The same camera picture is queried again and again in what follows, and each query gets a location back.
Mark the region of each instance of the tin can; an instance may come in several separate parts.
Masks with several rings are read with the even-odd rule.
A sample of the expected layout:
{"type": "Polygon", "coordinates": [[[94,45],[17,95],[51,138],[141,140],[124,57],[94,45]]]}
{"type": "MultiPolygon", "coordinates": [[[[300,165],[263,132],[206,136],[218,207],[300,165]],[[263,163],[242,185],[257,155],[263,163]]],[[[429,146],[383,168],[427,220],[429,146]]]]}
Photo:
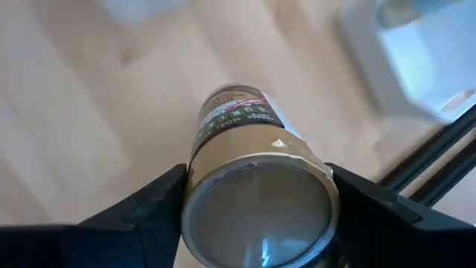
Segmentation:
{"type": "Polygon", "coordinates": [[[206,267],[301,267],[338,221],[332,170],[266,94],[230,85],[205,101],[191,153],[182,234],[206,267]]]}

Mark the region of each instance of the can lid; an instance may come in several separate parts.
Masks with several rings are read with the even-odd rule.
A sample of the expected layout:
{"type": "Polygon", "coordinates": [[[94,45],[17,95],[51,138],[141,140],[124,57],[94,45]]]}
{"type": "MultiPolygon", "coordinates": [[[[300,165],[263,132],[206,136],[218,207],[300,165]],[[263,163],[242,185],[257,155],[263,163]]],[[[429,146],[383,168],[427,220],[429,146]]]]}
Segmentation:
{"type": "Polygon", "coordinates": [[[338,206],[332,180],[318,179],[302,159],[275,161],[280,157],[237,160],[190,196],[184,240],[207,267],[299,267],[332,239],[338,206]]]}

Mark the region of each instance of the can label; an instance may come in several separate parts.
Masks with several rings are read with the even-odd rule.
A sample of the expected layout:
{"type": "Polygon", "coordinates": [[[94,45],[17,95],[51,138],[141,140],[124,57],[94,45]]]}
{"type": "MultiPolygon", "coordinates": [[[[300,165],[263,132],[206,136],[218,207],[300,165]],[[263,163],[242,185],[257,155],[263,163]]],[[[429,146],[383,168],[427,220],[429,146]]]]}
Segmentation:
{"type": "Polygon", "coordinates": [[[203,145],[218,134],[250,124],[285,128],[272,103],[260,90],[250,86],[228,86],[215,92],[200,111],[192,159],[203,145]]]}

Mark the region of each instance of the metal rim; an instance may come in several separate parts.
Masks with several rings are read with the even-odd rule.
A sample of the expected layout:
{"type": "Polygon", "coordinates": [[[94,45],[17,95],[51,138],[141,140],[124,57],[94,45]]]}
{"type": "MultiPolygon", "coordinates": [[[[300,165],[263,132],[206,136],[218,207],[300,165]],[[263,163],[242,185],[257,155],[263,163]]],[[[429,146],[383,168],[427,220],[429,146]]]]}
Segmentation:
{"type": "Polygon", "coordinates": [[[190,228],[190,221],[191,221],[191,214],[195,207],[197,201],[201,198],[203,193],[210,187],[210,182],[215,181],[217,179],[225,178],[225,174],[229,173],[231,170],[236,170],[238,168],[245,167],[250,162],[254,163],[285,163],[287,165],[291,165],[297,168],[301,168],[312,175],[316,179],[318,179],[322,185],[327,190],[329,202],[330,202],[330,218],[327,225],[326,231],[321,235],[320,238],[314,243],[313,246],[304,254],[299,257],[296,257],[293,261],[290,261],[287,264],[284,264],[280,267],[287,268],[287,267],[301,267],[304,264],[310,262],[313,258],[318,256],[322,251],[325,250],[327,245],[330,243],[332,238],[334,237],[335,230],[337,228],[338,216],[340,211],[340,204],[339,204],[339,197],[338,197],[338,190],[332,180],[332,169],[330,167],[325,166],[327,170],[323,170],[318,166],[314,165],[313,163],[296,156],[290,156],[285,153],[258,153],[250,156],[244,156],[239,159],[235,159],[232,162],[229,162],[226,166],[223,166],[214,172],[210,173],[203,179],[193,190],[192,194],[186,201],[184,206],[184,210],[181,216],[181,229],[182,229],[182,236],[184,238],[184,242],[187,248],[190,250],[192,255],[204,264],[206,267],[211,268],[224,268],[221,266],[217,266],[216,264],[210,262],[199,250],[196,246],[190,228]]]}

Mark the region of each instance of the wooden floor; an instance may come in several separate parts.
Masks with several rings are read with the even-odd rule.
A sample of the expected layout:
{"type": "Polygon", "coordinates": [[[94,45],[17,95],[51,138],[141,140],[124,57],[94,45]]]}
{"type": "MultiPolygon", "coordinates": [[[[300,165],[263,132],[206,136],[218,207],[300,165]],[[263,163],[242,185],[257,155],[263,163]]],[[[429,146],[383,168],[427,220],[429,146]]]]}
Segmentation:
{"type": "MultiPolygon", "coordinates": [[[[440,126],[380,114],[335,29],[346,3],[191,0],[125,26],[93,0],[1,0],[0,223],[76,223],[187,162],[202,101],[233,82],[378,181],[440,126]]],[[[437,208],[476,223],[475,192],[437,208]]],[[[176,266],[199,267],[183,245],[176,266]]]]}

